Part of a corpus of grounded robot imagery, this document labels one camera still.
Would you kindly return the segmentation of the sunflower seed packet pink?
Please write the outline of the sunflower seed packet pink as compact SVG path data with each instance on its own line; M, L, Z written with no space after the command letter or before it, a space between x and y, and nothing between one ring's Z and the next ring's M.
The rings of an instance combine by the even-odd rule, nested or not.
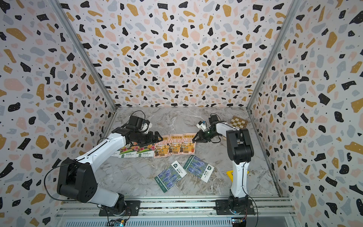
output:
M183 153L183 134L170 135L169 152L174 155L180 155Z
M185 133L182 135L182 154L195 154L196 142L193 142L193 138L196 133Z
M170 135L162 136L163 140L155 144L154 158L170 157L172 154L169 152Z

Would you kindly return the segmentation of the lavender seed packet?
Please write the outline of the lavender seed packet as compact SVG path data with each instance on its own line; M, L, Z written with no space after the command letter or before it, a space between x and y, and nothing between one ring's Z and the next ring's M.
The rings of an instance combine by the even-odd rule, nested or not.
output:
M174 161L168 166L168 168L164 169L160 174L154 177L154 179L161 190L166 193L186 175L186 170L178 161Z
M195 155L191 155L183 168L199 178L201 181L207 183L214 171L214 167Z

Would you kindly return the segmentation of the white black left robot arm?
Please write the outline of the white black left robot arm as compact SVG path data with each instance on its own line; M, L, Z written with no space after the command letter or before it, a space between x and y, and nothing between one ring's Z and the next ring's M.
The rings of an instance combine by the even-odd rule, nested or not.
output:
M60 165L57 193L78 202L100 205L109 215L124 214L127 210L124 195L99 187L95 172L125 146L145 147L163 141L159 132L150 131L151 125L150 121L132 115L90 151L76 159L64 160Z

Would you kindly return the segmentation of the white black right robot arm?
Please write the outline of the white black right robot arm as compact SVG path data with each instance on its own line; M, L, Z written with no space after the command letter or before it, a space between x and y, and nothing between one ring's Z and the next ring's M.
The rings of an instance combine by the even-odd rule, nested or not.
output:
M227 154L233 163L232 186L227 200L216 200L217 215L235 214L253 209L252 198L247 193L247 174L254 149L248 129L238 129L224 121L217 114L197 123L199 131L192 139L196 143L208 143L214 137L226 138Z

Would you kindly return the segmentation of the wooden chessboard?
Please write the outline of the wooden chessboard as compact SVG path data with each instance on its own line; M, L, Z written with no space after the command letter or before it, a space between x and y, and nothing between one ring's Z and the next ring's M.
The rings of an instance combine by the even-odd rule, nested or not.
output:
M243 118L234 115L230 121L230 125L233 126L234 128L244 129L247 128L248 120L245 120Z

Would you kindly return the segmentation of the yellow plastic frame tool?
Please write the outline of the yellow plastic frame tool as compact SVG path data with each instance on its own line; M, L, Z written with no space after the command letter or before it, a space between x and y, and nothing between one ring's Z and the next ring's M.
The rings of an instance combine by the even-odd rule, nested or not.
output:
M231 180L231 182L233 182L233 170L227 171L226 174L229 177L229 179Z

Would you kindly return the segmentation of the left aluminium corner post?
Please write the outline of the left aluminium corner post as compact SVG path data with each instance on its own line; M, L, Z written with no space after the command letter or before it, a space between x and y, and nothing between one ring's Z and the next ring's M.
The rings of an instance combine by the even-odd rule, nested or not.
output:
M95 79L95 81L98 84L99 89L103 93L105 100L109 103L109 106L111 107L112 111L115 112L117 110L117 106L113 102L113 99L111 98L110 94L108 93L95 66L93 65L92 61L90 60L88 54L86 53L86 51L82 45L82 42L78 39L75 30L73 29L71 23L69 22L69 19L67 18L65 12L63 11L63 9L61 7L61 4L59 3L59 1L53 1L53 0L49 0L49 4L50 4L52 10L54 11L55 15L57 16L57 18L60 20L65 31L68 33L70 40L73 42L73 45L76 48L77 52L79 53L85 66L87 67L87 69L90 70L93 78Z

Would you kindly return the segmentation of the aluminium corner post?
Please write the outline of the aluminium corner post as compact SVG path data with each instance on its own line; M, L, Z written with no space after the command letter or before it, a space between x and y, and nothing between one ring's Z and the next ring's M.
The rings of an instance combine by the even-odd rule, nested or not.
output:
M63 9L61 7L61 4L59 3L59 1L53 1L53 0L49 0L49 4L50 4L52 10L54 11L55 15L57 16L57 18L60 20L65 31L68 33L70 40L73 42L73 45L76 48L77 52L79 53L85 66L87 67L87 69L90 70L93 78L95 79L95 81L98 84L99 89L103 93L105 100L109 103L109 106L111 107L112 111L115 112L117 110L117 106L113 102L113 99L111 98L110 94L108 93L95 66L93 65L92 61L90 60L88 54L86 53L86 51L82 45L82 42L78 39L75 30L73 29L71 23L69 22L69 19L67 18L65 12L63 11Z
M253 102L256 100L257 96L258 96L258 93L259 93L259 90L260 88L262 87L262 84L264 82L264 80L266 79L267 77L267 74L268 74L268 71L270 69L270 67L272 66L272 63L276 57L276 55L278 54L279 52L279 49L281 47L281 44L285 38L285 35L290 27L290 24L293 20L293 16L295 15L295 13L297 12L298 8L299 8L299 5L300 5L301 1L300 0L293 0L291 2L291 5L289 7L289 10L287 12L287 15L286 15L286 18L284 19L284 22L282 24L282 27L281 27L281 30L276 38L276 41L274 42L274 45L271 49L271 52L267 58L267 61L266 61L266 64L262 70L262 73L261 73L261 76L259 78L259 80L257 81L256 83L256 86L255 86L255 89L252 93L252 96L249 100L249 103L247 105L247 108L246 110L249 111L252 109L252 106L253 106Z

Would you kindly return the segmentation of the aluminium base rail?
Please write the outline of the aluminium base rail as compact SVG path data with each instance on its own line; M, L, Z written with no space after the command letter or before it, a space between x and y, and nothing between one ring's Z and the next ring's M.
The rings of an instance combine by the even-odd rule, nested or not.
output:
M102 207L65 202L55 227L298 227L286 197L255 196L253 209L239 215L217 215L216 200L223 196L128 197L124 214L107 215Z

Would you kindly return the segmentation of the right aluminium corner post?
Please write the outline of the right aluminium corner post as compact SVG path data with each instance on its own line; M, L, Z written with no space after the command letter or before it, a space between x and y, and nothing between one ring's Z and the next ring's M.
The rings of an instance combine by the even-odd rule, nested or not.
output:
M284 22L282 24L282 27L281 27L281 30L276 38L276 41L274 42L274 45L271 49L271 52L267 58L267 61L266 61L266 64L262 70L262 73L261 73L261 76L259 78L259 80L257 81L256 83L256 86L255 86L255 89L252 93L252 96L249 100L249 103L247 105L247 108L246 110L249 111L252 109L252 106L253 106L253 102L256 100L257 96L258 96L258 93L259 93L259 90L260 88L262 87L262 84L264 82L264 80L266 79L267 77L267 74L268 74L268 71L270 69L270 67L272 66L272 63L276 57L276 55L278 54L279 52L279 49L281 47L281 44L285 38L285 35L290 27L290 24L293 20L293 16L295 15L295 13L297 12L298 8L299 8L299 5L300 5L301 1L300 0L293 0L291 2L291 5L289 7L289 10L287 12L287 15L286 15L286 18L284 19Z

